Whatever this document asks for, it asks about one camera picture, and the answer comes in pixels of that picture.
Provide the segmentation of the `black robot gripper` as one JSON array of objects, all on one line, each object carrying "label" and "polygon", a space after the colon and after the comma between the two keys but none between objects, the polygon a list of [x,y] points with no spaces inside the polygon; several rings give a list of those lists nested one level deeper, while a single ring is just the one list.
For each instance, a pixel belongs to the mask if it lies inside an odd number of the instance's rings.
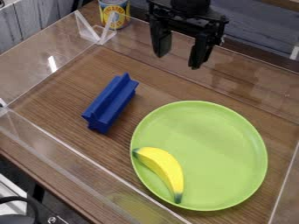
[{"label": "black robot gripper", "polygon": [[230,18],[211,8],[211,0],[147,0],[155,55],[171,50],[172,31],[195,36],[188,67],[195,70],[209,60],[214,45],[223,43]]}]

